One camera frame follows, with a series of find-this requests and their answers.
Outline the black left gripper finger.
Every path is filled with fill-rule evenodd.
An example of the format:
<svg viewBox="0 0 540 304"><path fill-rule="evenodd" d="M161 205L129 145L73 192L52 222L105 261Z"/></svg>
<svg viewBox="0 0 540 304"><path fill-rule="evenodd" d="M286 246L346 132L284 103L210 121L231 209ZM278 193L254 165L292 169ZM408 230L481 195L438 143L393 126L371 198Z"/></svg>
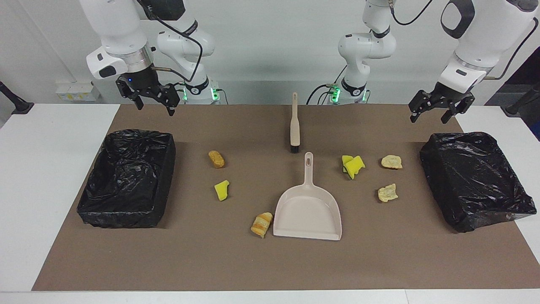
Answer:
<svg viewBox="0 0 540 304"><path fill-rule="evenodd" d="M431 94L428 94L423 90L419 90L411 102L409 102L408 107L411 112L410 121L412 123L415 123L422 113L430 111L434 108L434 104L432 104L430 98Z"/></svg>
<svg viewBox="0 0 540 304"><path fill-rule="evenodd" d="M474 101L474 95L465 95L464 98L459 101L444 98L441 103L443 105L443 108L447 108L447 111L441 117L441 122L443 124L446 124L452 117L456 116L457 114L464 114L470 108Z"/></svg>

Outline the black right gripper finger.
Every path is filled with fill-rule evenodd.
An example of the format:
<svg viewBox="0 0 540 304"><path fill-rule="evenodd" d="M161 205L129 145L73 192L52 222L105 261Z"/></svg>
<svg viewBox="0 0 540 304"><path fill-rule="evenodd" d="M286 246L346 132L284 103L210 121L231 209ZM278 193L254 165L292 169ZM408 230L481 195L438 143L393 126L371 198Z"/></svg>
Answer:
<svg viewBox="0 0 540 304"><path fill-rule="evenodd" d="M118 87L121 96L123 98L131 100L137 107L137 110L143 109L143 102L141 100L141 97L139 96L139 92L137 90L133 91L126 83L125 79L117 78L116 86Z"/></svg>
<svg viewBox="0 0 540 304"><path fill-rule="evenodd" d="M180 100L175 84L169 83L159 86L157 101L166 107L169 116L174 115Z"/></svg>

